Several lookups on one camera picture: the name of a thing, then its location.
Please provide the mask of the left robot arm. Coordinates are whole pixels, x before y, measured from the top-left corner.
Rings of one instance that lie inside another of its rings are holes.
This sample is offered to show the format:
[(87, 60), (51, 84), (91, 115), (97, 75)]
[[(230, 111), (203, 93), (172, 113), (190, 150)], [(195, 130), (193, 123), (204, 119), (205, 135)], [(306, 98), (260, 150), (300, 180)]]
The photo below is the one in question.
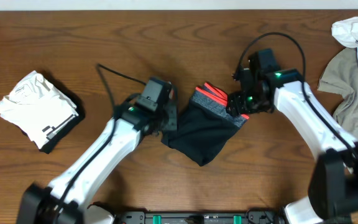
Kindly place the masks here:
[(112, 118), (95, 142), (46, 188), (30, 185), (24, 192), (17, 223), (86, 223), (90, 200), (114, 168), (144, 137), (173, 131), (177, 121), (177, 89), (149, 80), (142, 93), (114, 107)]

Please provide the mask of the black leggings red waistband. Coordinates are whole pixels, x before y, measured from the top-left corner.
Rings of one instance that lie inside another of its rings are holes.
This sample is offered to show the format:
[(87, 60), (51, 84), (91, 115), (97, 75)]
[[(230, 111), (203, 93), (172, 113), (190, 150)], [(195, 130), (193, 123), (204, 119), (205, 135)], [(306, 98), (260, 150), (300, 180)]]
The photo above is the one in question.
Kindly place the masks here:
[(201, 167), (210, 163), (249, 119), (246, 114), (231, 116), (227, 103), (223, 90), (208, 82), (197, 86), (178, 116), (177, 130), (164, 133), (162, 143)]

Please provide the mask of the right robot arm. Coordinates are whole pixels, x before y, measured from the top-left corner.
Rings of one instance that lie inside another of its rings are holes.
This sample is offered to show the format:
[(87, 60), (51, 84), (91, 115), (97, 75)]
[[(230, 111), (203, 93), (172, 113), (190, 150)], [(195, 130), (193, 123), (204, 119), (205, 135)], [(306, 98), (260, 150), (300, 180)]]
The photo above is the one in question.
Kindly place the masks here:
[(333, 120), (299, 71), (239, 67), (232, 77), (241, 90), (228, 96), (230, 115), (278, 110), (316, 160), (308, 195), (284, 208), (287, 223), (324, 223), (358, 212), (358, 140)]

